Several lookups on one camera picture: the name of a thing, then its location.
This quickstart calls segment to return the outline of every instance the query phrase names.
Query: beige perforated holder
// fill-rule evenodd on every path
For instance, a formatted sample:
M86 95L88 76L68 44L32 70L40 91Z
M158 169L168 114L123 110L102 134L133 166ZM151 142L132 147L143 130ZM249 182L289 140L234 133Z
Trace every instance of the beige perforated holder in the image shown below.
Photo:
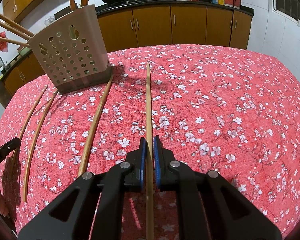
M111 76L95 5L61 17L28 43L61 94L107 82Z

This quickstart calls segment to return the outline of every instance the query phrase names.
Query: table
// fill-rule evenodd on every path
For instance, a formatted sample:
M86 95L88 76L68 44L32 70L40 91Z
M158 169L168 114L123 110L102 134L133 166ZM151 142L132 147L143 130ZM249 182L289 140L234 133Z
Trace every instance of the table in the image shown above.
M193 170L218 171L286 236L300 219L300 83L276 58L232 48L166 45L109 53L114 80L95 135L88 171L124 160L145 136L146 63L152 71L153 135ZM57 95L32 160L28 203L20 194L27 154L56 88L42 76L18 90L0 121L0 146L23 136L18 171L0 165L0 187L19 231L77 176L81 153L106 84ZM145 195L127 194L122 239L144 239ZM155 192L155 239L178 239L176 199Z

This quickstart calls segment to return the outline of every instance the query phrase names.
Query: metal screw head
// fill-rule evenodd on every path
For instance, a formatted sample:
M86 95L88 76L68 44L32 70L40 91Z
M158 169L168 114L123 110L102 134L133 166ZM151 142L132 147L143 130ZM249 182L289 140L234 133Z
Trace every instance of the metal screw head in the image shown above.
M85 172L82 174L83 179L91 179L92 178L92 173L91 172Z
M219 176L219 173L217 171L209 171L208 175L210 178L216 178Z
M170 162L170 165L171 165L172 167L176 168L176 167L179 167L179 166L180 166L180 162L178 162L178 161L171 161L171 162Z
M120 164L120 167L123 168L123 169L127 169L127 168L130 167L130 163L128 163L128 162L123 162L123 163Z

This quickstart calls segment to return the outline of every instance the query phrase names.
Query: yellow box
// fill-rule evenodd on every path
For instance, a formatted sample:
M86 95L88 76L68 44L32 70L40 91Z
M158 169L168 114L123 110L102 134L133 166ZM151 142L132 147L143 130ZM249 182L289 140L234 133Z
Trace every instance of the yellow box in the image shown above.
M225 0L218 0L218 4L225 5Z

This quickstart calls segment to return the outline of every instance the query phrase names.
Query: red plastic bag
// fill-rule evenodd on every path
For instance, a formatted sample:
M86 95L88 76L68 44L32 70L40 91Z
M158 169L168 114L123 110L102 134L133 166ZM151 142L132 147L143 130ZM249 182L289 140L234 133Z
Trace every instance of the red plastic bag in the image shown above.
M1 32L0 33L1 38L7 38L6 32ZM0 50L2 52L8 52L8 43L6 41L0 41Z

